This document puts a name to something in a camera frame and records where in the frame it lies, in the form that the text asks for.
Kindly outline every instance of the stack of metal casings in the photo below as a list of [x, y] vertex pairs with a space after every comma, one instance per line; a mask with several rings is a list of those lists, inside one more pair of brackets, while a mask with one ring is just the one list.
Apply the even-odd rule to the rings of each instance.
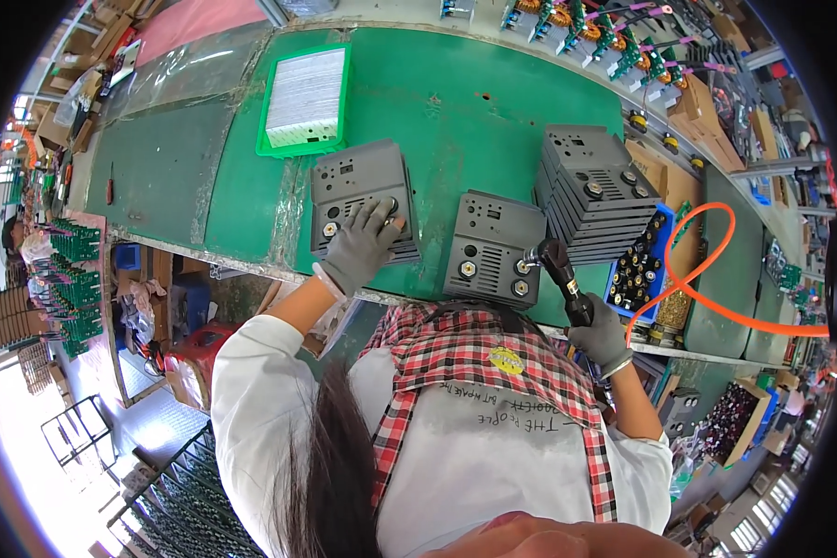
[[391, 246], [394, 257], [387, 265], [421, 259], [410, 173], [400, 146], [392, 140], [380, 139], [318, 157], [311, 170], [311, 196], [310, 248], [316, 257], [326, 256], [328, 243], [351, 213], [358, 212], [363, 204], [392, 197], [395, 203], [391, 217], [399, 213], [406, 224]]
[[574, 265], [616, 260], [660, 201], [616, 134], [568, 124], [545, 127], [534, 197]]
[[458, 200], [444, 293], [530, 308], [539, 296], [540, 268], [521, 257], [544, 238], [539, 208], [469, 190]]

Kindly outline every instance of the wire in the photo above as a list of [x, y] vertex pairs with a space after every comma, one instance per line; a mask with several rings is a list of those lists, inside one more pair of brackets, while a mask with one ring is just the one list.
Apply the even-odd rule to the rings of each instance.
[[[725, 237], [719, 242], [719, 246], [713, 250], [713, 253], [710, 254], [706, 260], [704, 260], [699, 266], [694, 268], [694, 271], [686, 275], [684, 278], [680, 278], [673, 272], [673, 266], [670, 264], [670, 252], [672, 252], [673, 240], [676, 238], [676, 234], [679, 230], [681, 230], [685, 224], [691, 219], [694, 218], [695, 215], [698, 213], [703, 213], [709, 209], [721, 209], [728, 213], [728, 230], [725, 231]], [[672, 295], [678, 290], [681, 290], [686, 295], [691, 296], [694, 300], [698, 301], [702, 305], [706, 306], [707, 308], [713, 310], [715, 313], [729, 318], [736, 323], [740, 323], [743, 326], [746, 326], [751, 329], [758, 329], [759, 331], [765, 331], [766, 333], [774, 333], [776, 335], [787, 335], [791, 337], [803, 337], [803, 338], [826, 338], [828, 337], [828, 330], [827, 326], [789, 326], [780, 323], [773, 323], [771, 321], [764, 321], [762, 319], [756, 318], [748, 318], [747, 316], [740, 315], [737, 312], [732, 312], [731, 310], [727, 309], [725, 306], [720, 306], [714, 303], [711, 299], [703, 296], [701, 293], [694, 290], [688, 283], [696, 278], [698, 275], [704, 272], [707, 268], [709, 268], [713, 262], [715, 262], [719, 255], [722, 254], [725, 247], [728, 246], [729, 240], [732, 239], [732, 235], [735, 234], [735, 212], [732, 211], [732, 208], [722, 202], [708, 202], [707, 204], [703, 204], [701, 206], [697, 206], [689, 212], [688, 215], [682, 217], [682, 219], [676, 223], [676, 226], [673, 227], [673, 232], [670, 233], [670, 238], [667, 239], [667, 250], [663, 253], [663, 264], [664, 267], [667, 268], [667, 274], [670, 276], [670, 279], [673, 280], [673, 285], [670, 288], [664, 290], [658, 296], [651, 298], [648, 303], [646, 303], [642, 308], [636, 312], [633, 317], [629, 320], [629, 325], [626, 326], [626, 347], [629, 347], [629, 340], [632, 337], [633, 326], [636, 325], [636, 320], [641, 316], [643, 313], [647, 312], [649, 308], [653, 308], [655, 305], [658, 304], [661, 300], [666, 298], [667, 296]]]

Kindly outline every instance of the gray work glove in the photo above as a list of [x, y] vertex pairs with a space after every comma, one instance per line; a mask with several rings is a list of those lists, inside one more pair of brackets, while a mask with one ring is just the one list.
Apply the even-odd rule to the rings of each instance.
[[614, 309], [597, 295], [586, 293], [594, 312], [588, 328], [566, 328], [568, 341], [582, 351], [593, 363], [602, 368], [602, 378], [607, 378], [623, 368], [633, 358], [632, 349], [626, 348], [626, 331]]
[[385, 226], [392, 207], [392, 197], [363, 205], [359, 213], [351, 212], [328, 243], [328, 255], [319, 265], [345, 296], [353, 296], [393, 257], [387, 250], [400, 236], [406, 220], [397, 216]]

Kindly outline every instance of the metal panel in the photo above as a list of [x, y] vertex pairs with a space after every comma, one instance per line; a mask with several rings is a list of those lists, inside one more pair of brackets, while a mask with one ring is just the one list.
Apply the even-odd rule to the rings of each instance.
[[392, 197], [393, 212], [406, 218], [392, 246], [396, 255], [388, 265], [417, 261], [420, 258], [414, 238], [412, 186], [400, 146], [390, 139], [381, 139], [318, 157], [311, 168], [313, 255], [323, 257], [327, 253], [334, 231], [347, 217], [364, 204], [385, 197]]
[[[530, 204], [469, 190], [459, 200], [455, 236], [446, 266], [444, 293], [529, 308], [539, 296], [539, 268], [521, 273], [524, 250], [545, 238], [545, 217]], [[474, 271], [460, 272], [464, 262]], [[525, 294], [515, 285], [524, 281]]]

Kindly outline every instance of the plaid vest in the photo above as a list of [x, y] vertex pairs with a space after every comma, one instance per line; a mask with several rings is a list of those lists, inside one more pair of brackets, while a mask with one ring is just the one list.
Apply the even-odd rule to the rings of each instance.
[[583, 430], [595, 521], [617, 520], [602, 415], [592, 395], [591, 378], [557, 352], [529, 319], [510, 310], [496, 312], [484, 303], [391, 306], [359, 357], [382, 346], [391, 348], [397, 372], [391, 402], [373, 438], [376, 512], [421, 388], [459, 381], [536, 396], [573, 419]]

